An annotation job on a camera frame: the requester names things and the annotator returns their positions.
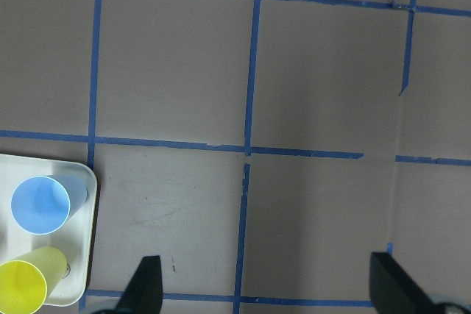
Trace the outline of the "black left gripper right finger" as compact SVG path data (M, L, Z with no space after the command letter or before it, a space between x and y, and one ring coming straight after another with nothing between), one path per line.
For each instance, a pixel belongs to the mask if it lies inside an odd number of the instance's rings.
M387 252L370 254L369 297L381 314L442 312Z

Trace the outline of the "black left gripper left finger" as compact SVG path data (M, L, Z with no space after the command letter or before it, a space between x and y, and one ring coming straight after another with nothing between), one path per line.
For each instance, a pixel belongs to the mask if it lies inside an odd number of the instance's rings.
M163 306L163 276L160 256L143 257L115 313L159 314Z

